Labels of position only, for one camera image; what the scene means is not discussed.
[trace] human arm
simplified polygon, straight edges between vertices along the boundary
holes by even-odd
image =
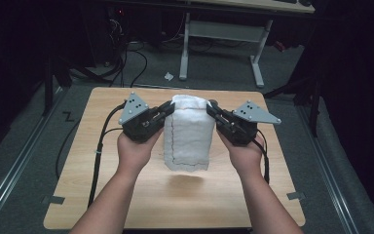
[[[117,139],[119,165],[116,173],[105,184],[99,195],[74,225],[74,233],[122,233],[130,208],[136,179],[148,163],[151,150],[162,131],[145,143],[136,143],[126,135]]]
[[[251,226],[255,233],[303,233],[263,178],[261,150],[251,142],[246,147],[234,146],[226,137],[221,140],[229,150],[230,160],[237,170],[243,186]],[[256,140],[263,145],[263,140]]]

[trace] triangular metal plate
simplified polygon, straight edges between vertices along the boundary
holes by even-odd
[[[281,119],[265,111],[251,100],[248,100],[238,109],[234,110],[233,114],[252,123],[265,123],[274,125],[278,125],[281,123]]]
[[[121,114],[119,124],[124,125],[129,120],[140,115],[144,111],[148,110],[148,104],[141,99],[136,93],[131,92],[129,98],[127,99],[126,106],[124,107],[123,113]]]

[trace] folded towel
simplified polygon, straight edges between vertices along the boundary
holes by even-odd
[[[173,171],[207,170],[214,119],[206,113],[207,100],[177,95],[174,113],[164,127],[164,159]]]

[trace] hand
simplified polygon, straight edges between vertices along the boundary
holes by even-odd
[[[163,129],[151,136],[144,143],[137,143],[121,133],[117,139],[118,157],[120,159],[117,172],[138,176],[151,158],[151,150]]]
[[[239,176],[248,176],[249,174],[262,175],[260,169],[262,151],[255,143],[251,142],[247,146],[234,146],[220,132],[217,131],[217,133],[229,150],[230,161]],[[264,145],[263,139],[260,136],[256,137],[256,141],[262,146]]]

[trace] desk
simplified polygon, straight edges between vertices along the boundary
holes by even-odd
[[[246,7],[265,9],[271,11],[285,11],[293,13],[309,13],[312,14],[315,9],[304,7],[300,3],[291,4],[278,2],[273,0],[192,0],[190,2],[199,2],[207,4],[221,4],[234,7]],[[188,43],[190,36],[208,37],[214,39],[237,40],[245,42],[257,43],[258,47],[254,56],[250,57],[251,67],[253,69],[254,79],[259,88],[264,87],[263,77],[260,72],[259,60],[269,36],[273,20],[269,19],[264,27],[244,26],[228,23],[206,22],[201,20],[190,20],[190,14],[186,15],[184,30],[184,47],[180,64],[180,80],[187,79],[188,73]]]
[[[109,112],[135,91],[150,106],[158,106],[174,95],[186,94],[216,99],[220,107],[235,109],[251,99],[267,109],[263,96],[255,92],[111,89],[95,88],[69,151],[56,187],[62,205],[50,204],[44,220],[48,229],[70,229],[87,209],[94,171],[95,149]],[[118,127],[118,112],[108,129]],[[272,125],[259,124],[269,144],[271,186],[299,225],[305,218],[295,192],[281,146]],[[120,132],[104,139],[98,194],[118,165],[116,139]],[[125,228],[224,228],[250,227],[240,179],[230,163],[228,151],[214,131],[208,171],[173,172],[164,163],[164,142],[160,137],[152,157],[135,185]]]

